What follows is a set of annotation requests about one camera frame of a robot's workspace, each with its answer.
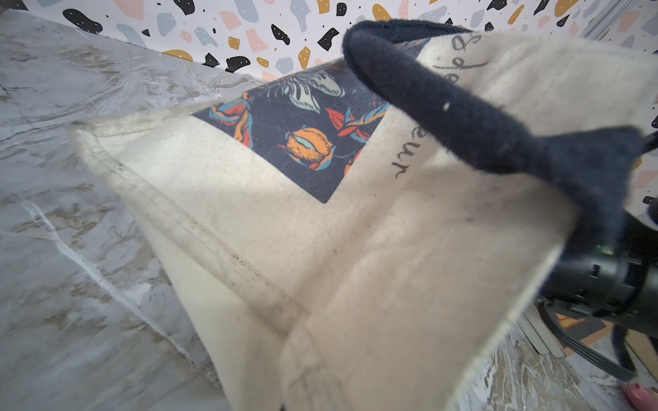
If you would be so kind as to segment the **orange and black book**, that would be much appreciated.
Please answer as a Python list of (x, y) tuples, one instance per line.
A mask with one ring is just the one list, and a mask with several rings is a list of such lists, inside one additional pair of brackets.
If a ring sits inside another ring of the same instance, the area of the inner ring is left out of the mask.
[(597, 341), (608, 337), (613, 330), (613, 324), (598, 318), (574, 319), (560, 313), (553, 313), (552, 317), (560, 325), (560, 329), (584, 345), (592, 346)]

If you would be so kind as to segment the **beige canvas floral tote bag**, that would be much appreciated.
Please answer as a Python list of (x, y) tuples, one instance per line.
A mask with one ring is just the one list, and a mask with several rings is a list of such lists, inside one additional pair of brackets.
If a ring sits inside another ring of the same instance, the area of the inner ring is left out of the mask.
[(235, 410), (447, 410), (560, 255), (625, 224), (656, 56), (406, 20), (343, 53), (70, 127)]

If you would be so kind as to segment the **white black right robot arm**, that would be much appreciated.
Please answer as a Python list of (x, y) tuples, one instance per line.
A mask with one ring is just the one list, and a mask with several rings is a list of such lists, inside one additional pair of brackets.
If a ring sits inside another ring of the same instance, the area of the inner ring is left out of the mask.
[[(631, 214), (618, 246), (606, 253), (565, 252), (541, 288), (537, 311), (548, 330), (567, 349), (610, 376), (630, 382), (637, 371), (625, 348), (629, 331), (649, 337), (657, 348), (657, 231)], [(616, 360), (612, 361), (569, 335), (552, 308), (575, 319), (597, 318), (613, 325)]]

